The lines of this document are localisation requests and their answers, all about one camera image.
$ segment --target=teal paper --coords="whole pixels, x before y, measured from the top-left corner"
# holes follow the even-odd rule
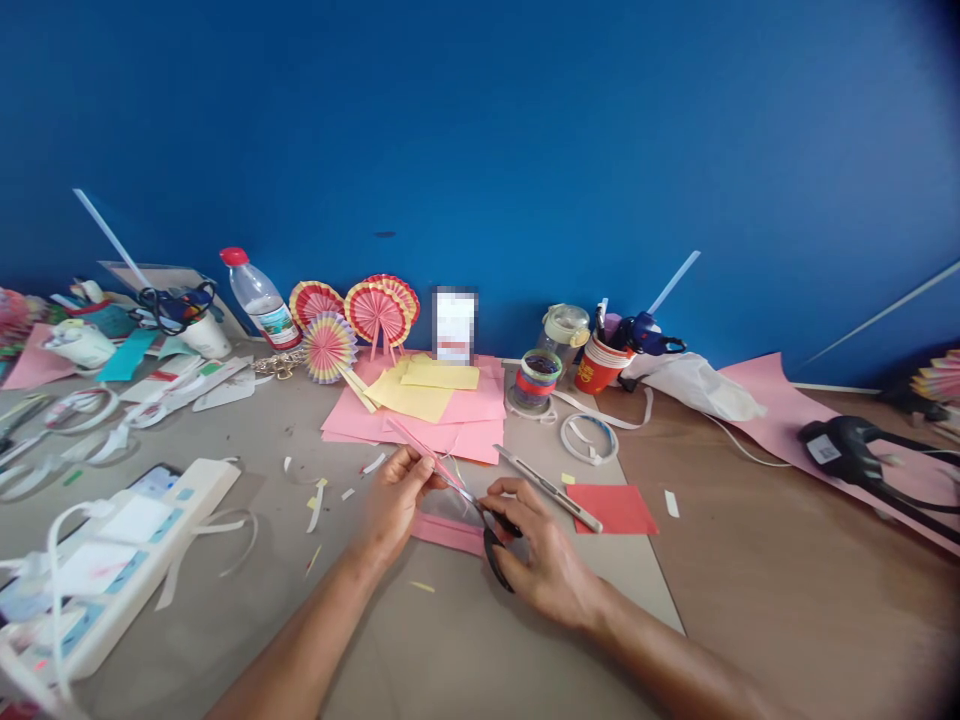
[[[163,345],[160,347],[160,354],[157,355],[158,360],[162,360],[167,357],[167,355],[197,355],[196,350],[187,345],[183,340],[175,336],[169,336],[166,340],[163,341]]]
[[[137,371],[143,356],[153,345],[157,338],[158,330],[146,330],[137,328],[127,341],[117,348],[113,357],[107,360],[103,370],[97,375],[97,382],[125,382],[133,380],[133,374]]]

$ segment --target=red cup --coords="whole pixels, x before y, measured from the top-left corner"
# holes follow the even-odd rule
[[[629,348],[614,350],[604,345],[594,334],[584,348],[574,385],[587,395],[599,395],[607,385],[617,379],[617,375],[630,364],[634,355]]]

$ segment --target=jar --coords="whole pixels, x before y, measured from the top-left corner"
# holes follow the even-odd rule
[[[520,360],[511,401],[521,410],[542,410],[557,387],[562,367],[555,353],[543,348],[530,350]]]
[[[576,305],[554,305],[543,316],[543,331],[537,347],[560,359],[560,377],[573,364],[577,353],[590,339],[590,315]]]

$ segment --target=white power strip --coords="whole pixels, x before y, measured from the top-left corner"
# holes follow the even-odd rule
[[[190,543],[193,529],[220,504],[239,476],[240,470],[230,463],[196,460],[160,498],[170,509],[166,520],[149,540],[134,546],[133,559],[106,591],[96,596],[73,597],[63,606],[61,635],[68,678],[79,680],[97,671],[159,587],[170,563]],[[143,496],[134,490],[121,490],[108,501],[114,506],[110,515],[91,518],[61,542],[57,546],[61,566],[66,566],[87,543],[109,542],[101,532],[137,498]],[[52,632],[42,629],[20,654],[20,661],[47,685],[56,681],[53,642]]]

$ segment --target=water bottle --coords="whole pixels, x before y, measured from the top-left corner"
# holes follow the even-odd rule
[[[226,248],[220,257],[230,268],[230,287],[260,334],[277,352],[300,345],[303,334],[270,278],[250,264],[243,248]]]

